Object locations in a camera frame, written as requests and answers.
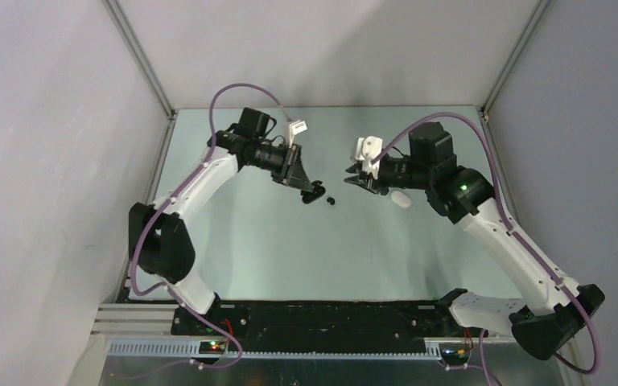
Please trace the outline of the black earbud charging case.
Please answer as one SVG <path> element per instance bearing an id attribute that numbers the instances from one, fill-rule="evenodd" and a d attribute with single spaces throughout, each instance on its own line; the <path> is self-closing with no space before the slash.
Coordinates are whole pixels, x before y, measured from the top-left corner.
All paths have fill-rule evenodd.
<path id="1" fill-rule="evenodd" d="M 311 189 L 309 191 L 301 191 L 301 200 L 304 204 L 311 204 L 316 200 L 322 198 L 325 195 L 326 189 L 323 186 L 323 182 L 315 180 L 311 183 Z"/>

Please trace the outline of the white earbud charging case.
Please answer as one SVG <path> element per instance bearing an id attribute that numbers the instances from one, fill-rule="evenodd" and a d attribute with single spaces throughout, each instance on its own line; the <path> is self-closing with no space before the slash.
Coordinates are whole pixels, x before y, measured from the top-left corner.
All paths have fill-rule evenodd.
<path id="1" fill-rule="evenodd" d="M 408 208 L 412 204 L 411 198 L 403 191 L 391 191 L 389 197 L 393 203 L 402 208 Z"/>

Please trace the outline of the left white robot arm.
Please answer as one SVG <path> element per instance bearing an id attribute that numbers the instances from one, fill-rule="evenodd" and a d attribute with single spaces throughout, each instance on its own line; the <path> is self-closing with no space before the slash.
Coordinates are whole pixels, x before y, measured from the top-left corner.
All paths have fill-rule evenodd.
<path id="1" fill-rule="evenodd" d="M 306 202 L 318 190 L 303 168 L 302 147 L 295 141 L 307 123 L 287 122 L 276 144 L 267 137 L 272 120 L 267 113 L 243 109 L 238 122 L 212 133 L 202 157 L 175 189 L 129 211 L 130 272 L 141 269 L 155 277 L 183 308 L 193 310 L 191 324 L 203 335 L 220 329 L 222 313 L 212 307 L 216 293 L 194 268 L 189 228 L 195 214 L 245 166 L 270 172 L 273 182 L 299 190 Z"/>

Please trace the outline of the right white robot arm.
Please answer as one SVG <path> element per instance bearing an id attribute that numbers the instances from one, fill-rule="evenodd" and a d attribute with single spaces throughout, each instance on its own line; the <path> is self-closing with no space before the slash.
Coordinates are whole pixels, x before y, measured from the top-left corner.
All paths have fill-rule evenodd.
<path id="1" fill-rule="evenodd" d="M 408 141 L 410 154 L 393 157 L 381 138 L 358 138 L 345 182 L 376 195 L 424 191 L 430 206 L 477 240 L 521 295 L 489 298 L 455 289 L 437 303 L 439 331 L 456 336 L 466 327 L 485 329 L 513 337 L 536 359 L 555 356 L 602 305 L 602 290 L 579 284 L 544 257 L 496 200 L 494 186 L 458 164 L 452 137 L 440 123 L 417 125 Z"/>

